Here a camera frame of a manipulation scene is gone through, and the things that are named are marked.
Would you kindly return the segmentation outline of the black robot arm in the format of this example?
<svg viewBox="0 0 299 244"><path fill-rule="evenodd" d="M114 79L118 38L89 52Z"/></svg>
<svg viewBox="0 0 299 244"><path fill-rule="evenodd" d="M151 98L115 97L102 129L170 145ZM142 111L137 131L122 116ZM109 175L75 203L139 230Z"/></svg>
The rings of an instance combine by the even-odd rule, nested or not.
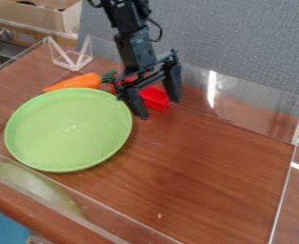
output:
<svg viewBox="0 0 299 244"><path fill-rule="evenodd" d="M103 8L110 25L117 29L114 42L122 59L123 72L113 78L117 98L122 100L133 114L141 119L149 118L147 108L139 90L157 81L162 82L165 92L171 101L178 102L182 96L181 65L177 50L170 49L165 54L155 56L151 43L157 39L149 38L146 22L162 30L159 25L149 18L149 0L87 0L95 9Z"/></svg>

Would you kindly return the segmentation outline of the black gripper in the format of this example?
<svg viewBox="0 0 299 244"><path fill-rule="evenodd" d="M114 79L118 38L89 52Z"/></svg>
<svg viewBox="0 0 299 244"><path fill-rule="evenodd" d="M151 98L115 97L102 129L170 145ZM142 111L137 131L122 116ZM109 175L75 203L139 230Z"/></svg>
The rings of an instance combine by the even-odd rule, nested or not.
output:
<svg viewBox="0 0 299 244"><path fill-rule="evenodd" d="M182 96L177 50L157 55L146 33L117 34L114 41L123 64L123 72L113 82L117 95L125 99L133 114L146 120L149 112L139 89L162 81L169 99L178 102Z"/></svg>

